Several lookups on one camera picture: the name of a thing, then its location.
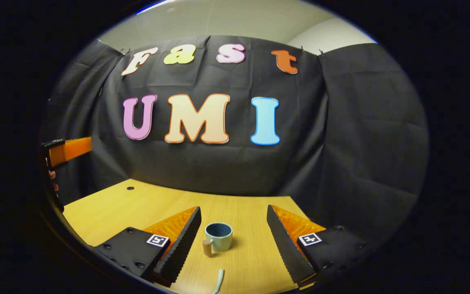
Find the wooden peg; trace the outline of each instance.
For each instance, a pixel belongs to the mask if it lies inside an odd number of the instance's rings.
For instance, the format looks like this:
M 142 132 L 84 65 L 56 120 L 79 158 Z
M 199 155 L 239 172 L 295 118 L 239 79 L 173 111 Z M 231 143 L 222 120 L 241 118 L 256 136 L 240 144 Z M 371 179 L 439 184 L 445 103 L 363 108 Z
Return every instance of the wooden peg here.
M 203 250 L 205 255 L 211 256 L 211 240 L 203 240 Z

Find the wooden table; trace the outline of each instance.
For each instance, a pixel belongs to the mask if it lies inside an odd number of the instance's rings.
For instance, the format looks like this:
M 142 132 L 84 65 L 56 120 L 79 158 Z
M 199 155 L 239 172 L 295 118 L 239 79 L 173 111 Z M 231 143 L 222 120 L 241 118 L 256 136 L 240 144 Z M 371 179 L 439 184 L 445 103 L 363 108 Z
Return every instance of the wooden table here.
M 219 294 L 279 293 L 296 288 L 296 284 L 284 266 L 267 225 L 269 204 L 306 217 L 289 196 L 220 196 L 170 189 L 134 179 L 66 205 L 64 216 L 85 242 L 97 246 L 126 227 L 145 229 L 198 205 L 201 227 L 177 281 L 167 289 L 180 294 L 210 294 L 215 288 L 218 270 L 222 268 L 224 279 Z M 205 238 L 204 227 L 211 222 L 231 225 L 233 243 L 228 251 L 207 257 L 201 242 Z

